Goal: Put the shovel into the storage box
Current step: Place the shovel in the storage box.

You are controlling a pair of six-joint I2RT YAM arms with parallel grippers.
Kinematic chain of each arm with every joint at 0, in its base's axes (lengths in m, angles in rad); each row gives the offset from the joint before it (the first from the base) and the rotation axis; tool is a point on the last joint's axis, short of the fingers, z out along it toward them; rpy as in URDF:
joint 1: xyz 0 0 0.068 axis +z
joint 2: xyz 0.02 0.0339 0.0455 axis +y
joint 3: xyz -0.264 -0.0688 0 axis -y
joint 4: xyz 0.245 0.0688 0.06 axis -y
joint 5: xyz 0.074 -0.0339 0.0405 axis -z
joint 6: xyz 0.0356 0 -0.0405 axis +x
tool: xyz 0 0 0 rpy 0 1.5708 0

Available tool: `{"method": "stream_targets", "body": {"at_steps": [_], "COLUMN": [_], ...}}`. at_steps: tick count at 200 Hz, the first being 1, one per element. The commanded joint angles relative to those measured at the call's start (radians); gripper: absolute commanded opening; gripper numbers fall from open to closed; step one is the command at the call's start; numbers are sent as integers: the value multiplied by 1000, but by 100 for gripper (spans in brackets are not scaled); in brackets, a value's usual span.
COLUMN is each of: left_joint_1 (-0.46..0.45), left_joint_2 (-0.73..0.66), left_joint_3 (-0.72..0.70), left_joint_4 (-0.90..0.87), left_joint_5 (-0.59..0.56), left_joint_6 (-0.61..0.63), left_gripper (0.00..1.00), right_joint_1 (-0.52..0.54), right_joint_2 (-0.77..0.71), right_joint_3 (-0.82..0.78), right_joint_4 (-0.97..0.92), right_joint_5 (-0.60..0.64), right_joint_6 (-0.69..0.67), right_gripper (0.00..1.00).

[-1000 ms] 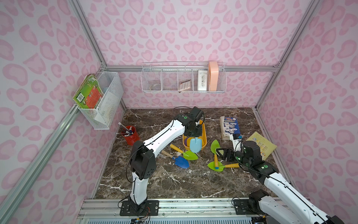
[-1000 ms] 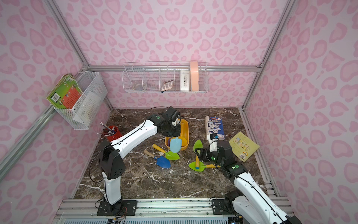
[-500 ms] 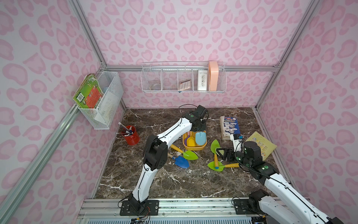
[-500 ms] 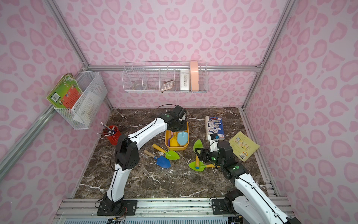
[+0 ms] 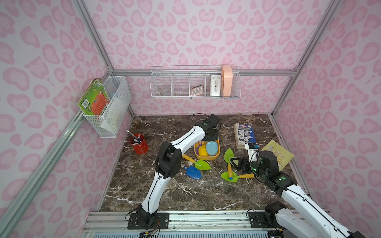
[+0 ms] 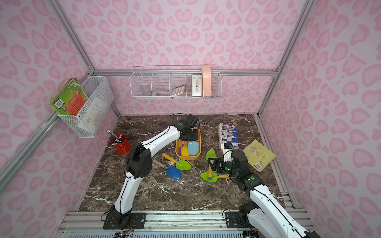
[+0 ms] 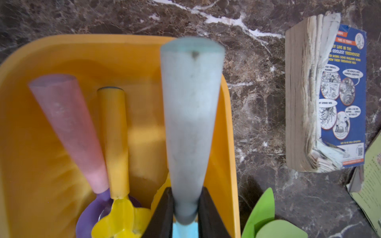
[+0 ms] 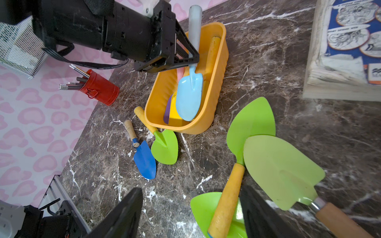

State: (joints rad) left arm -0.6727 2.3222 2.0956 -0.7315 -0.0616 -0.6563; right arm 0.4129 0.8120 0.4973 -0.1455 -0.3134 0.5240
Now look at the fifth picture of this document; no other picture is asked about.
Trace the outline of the light blue shovel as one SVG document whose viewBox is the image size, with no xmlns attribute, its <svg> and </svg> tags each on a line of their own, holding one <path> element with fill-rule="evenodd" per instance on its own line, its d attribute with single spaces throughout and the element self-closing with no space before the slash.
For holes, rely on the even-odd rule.
<svg viewBox="0 0 381 238">
<path fill-rule="evenodd" d="M 218 143 L 216 141 L 207 142 L 206 151 L 209 156 L 215 156 L 218 153 Z"/>
</svg>

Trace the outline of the purple shovel pink handle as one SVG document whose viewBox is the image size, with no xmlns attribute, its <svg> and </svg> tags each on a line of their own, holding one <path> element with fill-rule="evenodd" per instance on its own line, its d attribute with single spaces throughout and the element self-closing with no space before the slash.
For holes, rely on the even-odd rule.
<svg viewBox="0 0 381 238">
<path fill-rule="evenodd" d="M 199 150 L 199 142 L 195 146 L 195 154 L 198 155 L 198 150 Z"/>
</svg>

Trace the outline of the yellow shovel yellow handle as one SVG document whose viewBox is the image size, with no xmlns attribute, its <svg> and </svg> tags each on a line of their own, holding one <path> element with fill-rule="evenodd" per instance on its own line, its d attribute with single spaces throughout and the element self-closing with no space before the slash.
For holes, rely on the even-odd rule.
<svg viewBox="0 0 381 238">
<path fill-rule="evenodd" d="M 205 143 L 203 141 L 199 141 L 198 155 L 201 156 L 201 157 L 208 156 L 206 145 L 205 145 Z"/>
</svg>

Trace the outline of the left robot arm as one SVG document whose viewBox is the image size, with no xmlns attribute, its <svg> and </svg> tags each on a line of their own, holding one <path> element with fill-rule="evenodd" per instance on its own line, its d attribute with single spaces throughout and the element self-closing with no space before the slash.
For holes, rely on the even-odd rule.
<svg viewBox="0 0 381 238">
<path fill-rule="evenodd" d="M 183 155 L 199 141 L 215 141 L 221 119 L 210 115 L 194 126 L 179 139 L 163 142 L 155 161 L 154 180 L 144 201 L 137 208 L 137 214 L 145 223 L 158 211 L 161 197 L 169 181 L 179 172 Z"/>
</svg>

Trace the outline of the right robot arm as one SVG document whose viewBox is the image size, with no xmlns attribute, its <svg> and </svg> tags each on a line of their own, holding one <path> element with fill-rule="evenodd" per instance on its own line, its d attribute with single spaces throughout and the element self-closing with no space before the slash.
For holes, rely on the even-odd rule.
<svg viewBox="0 0 381 238">
<path fill-rule="evenodd" d="M 274 202 L 265 208 L 264 223 L 271 227 L 277 225 L 289 230 L 298 238 L 363 238 L 359 232 L 352 232 L 337 222 L 318 206 L 303 189 L 280 171 L 277 157 L 271 151 L 250 149 L 250 172 L 263 179 L 267 187 L 290 204 L 304 219 L 295 216 L 283 203 Z"/>
</svg>

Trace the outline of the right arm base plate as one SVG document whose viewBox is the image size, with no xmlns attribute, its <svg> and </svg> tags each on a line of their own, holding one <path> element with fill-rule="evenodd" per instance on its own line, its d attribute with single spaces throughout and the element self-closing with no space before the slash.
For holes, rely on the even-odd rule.
<svg viewBox="0 0 381 238">
<path fill-rule="evenodd" d="M 270 221 L 266 217 L 266 212 L 263 211 L 248 210 L 246 217 L 249 219 L 251 228 L 282 228 L 276 221 Z"/>
</svg>

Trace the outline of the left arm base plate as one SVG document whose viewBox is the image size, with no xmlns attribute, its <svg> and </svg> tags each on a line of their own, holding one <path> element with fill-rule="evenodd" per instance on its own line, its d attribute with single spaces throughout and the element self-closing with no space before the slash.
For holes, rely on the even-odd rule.
<svg viewBox="0 0 381 238">
<path fill-rule="evenodd" d="M 168 229 L 169 220 L 170 214 L 163 212 L 153 214 L 152 216 L 146 216 L 144 218 L 141 218 L 137 213 L 132 213 L 129 215 L 129 218 L 126 218 L 129 230 L 152 230 L 157 227 L 159 229 Z"/>
</svg>

